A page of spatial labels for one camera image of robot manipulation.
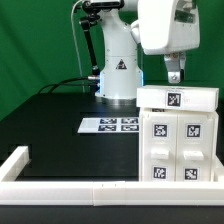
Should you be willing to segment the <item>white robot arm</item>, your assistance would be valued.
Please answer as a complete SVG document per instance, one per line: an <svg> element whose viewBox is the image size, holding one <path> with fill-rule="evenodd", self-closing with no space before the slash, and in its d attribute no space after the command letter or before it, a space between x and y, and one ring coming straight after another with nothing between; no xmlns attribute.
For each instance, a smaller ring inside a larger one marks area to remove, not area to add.
<svg viewBox="0 0 224 224"><path fill-rule="evenodd" d="M200 44L196 0L124 0L125 11L137 20L126 24L119 11L100 13L105 43L105 67L96 96L111 101L133 100L143 85L137 48L147 55L162 55L172 84L183 80L186 52Z"/></svg>

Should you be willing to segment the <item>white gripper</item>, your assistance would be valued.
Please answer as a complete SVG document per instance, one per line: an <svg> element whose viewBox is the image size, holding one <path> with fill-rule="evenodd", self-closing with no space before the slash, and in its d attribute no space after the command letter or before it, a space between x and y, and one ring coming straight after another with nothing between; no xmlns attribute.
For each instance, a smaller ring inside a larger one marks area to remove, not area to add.
<svg viewBox="0 0 224 224"><path fill-rule="evenodd" d="M186 63L186 53L182 51L198 48L200 44L199 13L195 1L139 0L138 22L144 53L166 54L168 82L182 82Z"/></svg>

